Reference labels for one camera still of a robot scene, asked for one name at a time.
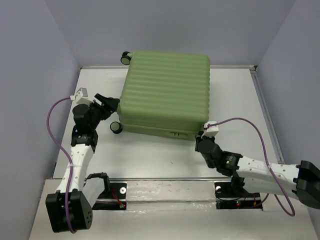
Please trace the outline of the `green hard-shell suitcase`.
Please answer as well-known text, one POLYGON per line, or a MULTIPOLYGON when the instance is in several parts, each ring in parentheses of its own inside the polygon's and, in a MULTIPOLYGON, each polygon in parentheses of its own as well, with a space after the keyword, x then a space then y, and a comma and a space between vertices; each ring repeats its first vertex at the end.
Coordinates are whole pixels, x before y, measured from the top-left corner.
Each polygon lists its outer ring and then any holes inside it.
POLYGON ((128 66, 117 115, 126 132, 194 140, 209 120, 210 58, 204 54, 122 53, 128 66))

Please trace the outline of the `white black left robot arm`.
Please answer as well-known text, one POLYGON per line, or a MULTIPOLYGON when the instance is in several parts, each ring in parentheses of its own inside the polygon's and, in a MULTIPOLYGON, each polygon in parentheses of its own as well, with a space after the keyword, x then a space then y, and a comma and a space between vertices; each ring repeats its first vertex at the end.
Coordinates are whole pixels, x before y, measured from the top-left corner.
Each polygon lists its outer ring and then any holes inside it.
POLYGON ((53 136, 51 129, 47 128, 51 139, 68 160, 64 176, 55 193, 48 194, 45 199, 54 233, 75 234, 80 230, 88 230, 92 225, 93 206, 98 197, 104 198, 111 191, 109 176, 105 172, 87 174, 87 170, 98 144, 96 129, 101 121, 117 112, 120 100, 98 93, 94 97, 94 100, 90 100, 86 93, 78 92, 58 101, 76 103, 72 109, 74 126, 70 151, 66 151, 53 136))

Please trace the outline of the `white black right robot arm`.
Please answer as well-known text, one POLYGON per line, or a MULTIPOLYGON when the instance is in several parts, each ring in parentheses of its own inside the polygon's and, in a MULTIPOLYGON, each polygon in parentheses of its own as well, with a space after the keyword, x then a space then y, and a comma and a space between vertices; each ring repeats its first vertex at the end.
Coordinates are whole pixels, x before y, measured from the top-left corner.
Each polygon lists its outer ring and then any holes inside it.
POLYGON ((230 190, 235 196, 244 193, 281 195, 309 208, 320 208, 320 170, 309 161, 266 163, 224 151, 214 137, 201 135, 195 137, 195 151, 202 155, 210 169, 231 178, 230 190))

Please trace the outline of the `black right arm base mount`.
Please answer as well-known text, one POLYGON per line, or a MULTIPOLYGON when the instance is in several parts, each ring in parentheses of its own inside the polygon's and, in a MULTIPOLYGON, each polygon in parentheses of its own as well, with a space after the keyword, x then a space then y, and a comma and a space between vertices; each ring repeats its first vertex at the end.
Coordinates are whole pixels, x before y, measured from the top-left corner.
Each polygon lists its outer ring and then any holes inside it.
POLYGON ((232 177, 214 183, 217 210, 263 209, 260 193, 244 189, 244 179, 232 177))

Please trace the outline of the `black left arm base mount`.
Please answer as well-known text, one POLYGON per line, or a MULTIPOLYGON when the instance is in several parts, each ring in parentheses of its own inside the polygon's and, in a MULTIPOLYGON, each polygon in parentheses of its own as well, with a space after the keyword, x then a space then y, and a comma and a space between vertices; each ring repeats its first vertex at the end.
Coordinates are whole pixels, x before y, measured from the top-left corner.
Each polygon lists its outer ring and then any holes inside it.
POLYGON ((110 181, 105 172, 90 174, 85 179, 83 190, 93 210, 124 211, 127 209, 127 182, 110 181))

